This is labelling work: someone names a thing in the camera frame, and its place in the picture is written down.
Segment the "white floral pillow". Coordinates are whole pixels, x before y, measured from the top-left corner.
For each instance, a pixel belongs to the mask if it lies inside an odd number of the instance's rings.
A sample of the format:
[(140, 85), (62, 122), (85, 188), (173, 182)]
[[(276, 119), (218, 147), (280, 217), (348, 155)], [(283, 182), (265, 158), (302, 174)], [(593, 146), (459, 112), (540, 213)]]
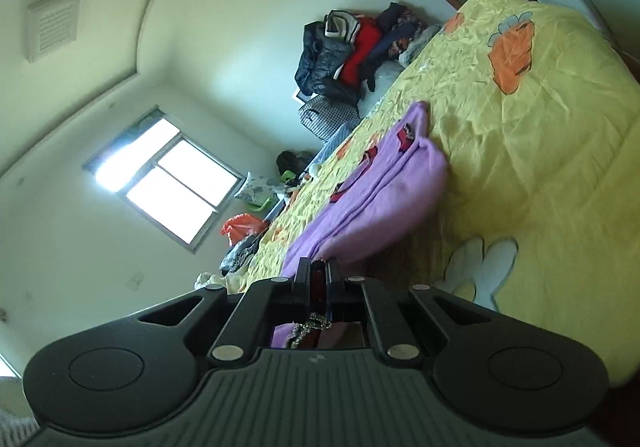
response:
[(277, 198), (279, 189), (280, 184), (272, 178), (248, 172), (243, 185), (235, 193), (234, 197), (247, 204), (261, 207), (272, 199)]

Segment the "orange plastic bag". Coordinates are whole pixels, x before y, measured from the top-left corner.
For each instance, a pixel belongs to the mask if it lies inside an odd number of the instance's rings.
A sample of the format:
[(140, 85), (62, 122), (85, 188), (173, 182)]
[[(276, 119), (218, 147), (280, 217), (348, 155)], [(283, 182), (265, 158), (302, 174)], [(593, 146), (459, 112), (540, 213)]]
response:
[(269, 222), (266, 220), (250, 213), (243, 213), (229, 218), (220, 228), (220, 234), (226, 237), (230, 247), (233, 247), (247, 236), (259, 235), (268, 226)]

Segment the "green plastic chair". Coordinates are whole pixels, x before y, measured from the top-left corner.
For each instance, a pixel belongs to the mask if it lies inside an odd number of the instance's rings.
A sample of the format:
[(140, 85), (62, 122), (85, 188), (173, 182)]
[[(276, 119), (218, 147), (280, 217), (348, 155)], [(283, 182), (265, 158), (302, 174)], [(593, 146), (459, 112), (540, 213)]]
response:
[(294, 178), (292, 170), (286, 170), (278, 180), (247, 175), (247, 198), (244, 200), (247, 210), (255, 213), (269, 212), (288, 196), (286, 184)]

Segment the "navy patterned clothes pile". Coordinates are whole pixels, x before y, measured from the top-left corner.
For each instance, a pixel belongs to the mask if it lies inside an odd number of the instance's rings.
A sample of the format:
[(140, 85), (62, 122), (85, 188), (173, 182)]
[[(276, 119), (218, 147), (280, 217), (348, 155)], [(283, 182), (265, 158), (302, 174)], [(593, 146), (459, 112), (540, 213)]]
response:
[(407, 68), (444, 27), (441, 23), (428, 24), (410, 7), (400, 3), (390, 3), (375, 18), (375, 25), (382, 36), (358, 66), (359, 80), (369, 92), (375, 91), (375, 73), (383, 63), (396, 61)]

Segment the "white quilted garment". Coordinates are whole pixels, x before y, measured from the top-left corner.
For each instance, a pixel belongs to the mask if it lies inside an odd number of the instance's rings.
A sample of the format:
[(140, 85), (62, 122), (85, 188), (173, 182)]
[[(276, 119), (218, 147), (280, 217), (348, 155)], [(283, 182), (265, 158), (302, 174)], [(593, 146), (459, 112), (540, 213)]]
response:
[(230, 294), (241, 293), (244, 288), (244, 276), (238, 273), (230, 273), (223, 276), (221, 273), (201, 273), (195, 279), (194, 289), (224, 288)]

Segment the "checkered bag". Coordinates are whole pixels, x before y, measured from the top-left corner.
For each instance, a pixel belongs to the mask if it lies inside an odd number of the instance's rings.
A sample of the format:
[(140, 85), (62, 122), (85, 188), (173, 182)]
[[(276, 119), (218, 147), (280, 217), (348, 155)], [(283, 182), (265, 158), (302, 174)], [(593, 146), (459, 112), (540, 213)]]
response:
[(317, 95), (298, 108), (299, 122), (309, 132), (327, 142), (345, 123), (359, 122), (356, 106)]

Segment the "white ceiling vent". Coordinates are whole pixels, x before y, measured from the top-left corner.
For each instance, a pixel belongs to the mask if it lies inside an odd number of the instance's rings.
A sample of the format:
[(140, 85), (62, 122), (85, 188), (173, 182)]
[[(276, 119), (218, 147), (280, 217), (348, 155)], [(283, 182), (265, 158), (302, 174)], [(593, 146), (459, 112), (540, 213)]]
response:
[(81, 0), (38, 0), (26, 10), (25, 51), (36, 62), (77, 38)]

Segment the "red folded garment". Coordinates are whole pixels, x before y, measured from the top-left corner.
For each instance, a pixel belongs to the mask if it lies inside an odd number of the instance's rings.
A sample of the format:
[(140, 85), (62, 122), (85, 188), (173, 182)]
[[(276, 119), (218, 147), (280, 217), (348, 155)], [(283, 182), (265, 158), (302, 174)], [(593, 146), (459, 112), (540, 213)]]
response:
[(338, 79), (347, 86), (357, 87), (359, 82), (358, 68), (367, 59), (371, 50), (382, 38), (382, 31), (373, 18), (362, 17), (359, 19), (359, 31), (352, 46), (352, 53), (344, 62)]

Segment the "dark green bag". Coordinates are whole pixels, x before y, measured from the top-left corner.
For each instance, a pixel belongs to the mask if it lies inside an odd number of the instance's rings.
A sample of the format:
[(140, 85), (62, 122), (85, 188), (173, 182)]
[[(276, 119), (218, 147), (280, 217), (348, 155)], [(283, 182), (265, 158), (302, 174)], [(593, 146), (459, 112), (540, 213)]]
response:
[(308, 151), (294, 152), (290, 150), (282, 151), (277, 156), (277, 167), (281, 175), (291, 172), (299, 176), (314, 159), (314, 154)]

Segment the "purple sweater red collar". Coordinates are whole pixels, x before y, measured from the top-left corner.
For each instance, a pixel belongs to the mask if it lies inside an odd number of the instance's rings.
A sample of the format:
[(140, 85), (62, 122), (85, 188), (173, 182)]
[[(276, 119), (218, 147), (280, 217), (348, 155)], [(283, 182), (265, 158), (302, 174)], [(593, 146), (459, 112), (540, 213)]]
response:
[(445, 155), (428, 138), (428, 104), (415, 102), (335, 187), (288, 249), (281, 275), (294, 277), (301, 259), (336, 259), (341, 274), (361, 274), (366, 259), (435, 211), (447, 178)]

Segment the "dark puffer jacket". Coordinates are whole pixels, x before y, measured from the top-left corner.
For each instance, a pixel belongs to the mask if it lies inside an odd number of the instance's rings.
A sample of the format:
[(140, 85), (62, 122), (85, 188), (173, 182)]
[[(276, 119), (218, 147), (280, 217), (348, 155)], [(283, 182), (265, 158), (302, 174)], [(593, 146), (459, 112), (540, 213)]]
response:
[(347, 100), (349, 90), (334, 75), (351, 53), (351, 44), (324, 34), (321, 21), (306, 24), (303, 52), (294, 75), (300, 91), (306, 96), (318, 94), (334, 100)]

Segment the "yellow floral quilt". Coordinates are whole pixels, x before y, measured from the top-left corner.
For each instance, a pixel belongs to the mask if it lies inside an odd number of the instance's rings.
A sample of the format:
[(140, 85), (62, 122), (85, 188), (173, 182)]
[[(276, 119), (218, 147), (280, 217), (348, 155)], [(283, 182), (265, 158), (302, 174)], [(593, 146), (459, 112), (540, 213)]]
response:
[(585, 344), (615, 385), (639, 370), (639, 85), (577, 11), (468, 0), (271, 225), (245, 274), (285, 254), (416, 101), (446, 156), (434, 222), (409, 237), (408, 276), (506, 277), (498, 311)]

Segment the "window with grey frame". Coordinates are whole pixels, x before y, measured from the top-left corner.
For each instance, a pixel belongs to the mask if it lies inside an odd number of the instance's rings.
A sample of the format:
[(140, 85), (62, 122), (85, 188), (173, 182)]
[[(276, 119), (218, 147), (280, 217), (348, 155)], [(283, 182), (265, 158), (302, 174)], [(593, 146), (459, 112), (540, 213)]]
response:
[(190, 252), (198, 251), (243, 182), (157, 107), (93, 155), (84, 170)]

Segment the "black white patterned cloth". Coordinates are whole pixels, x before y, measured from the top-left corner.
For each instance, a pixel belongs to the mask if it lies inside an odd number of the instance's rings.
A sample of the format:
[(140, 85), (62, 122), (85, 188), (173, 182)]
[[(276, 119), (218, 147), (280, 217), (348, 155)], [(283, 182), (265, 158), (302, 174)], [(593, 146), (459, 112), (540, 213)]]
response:
[(235, 243), (224, 256), (219, 265), (221, 274), (228, 274), (238, 271), (250, 256), (253, 256), (259, 247), (261, 235), (249, 235)]

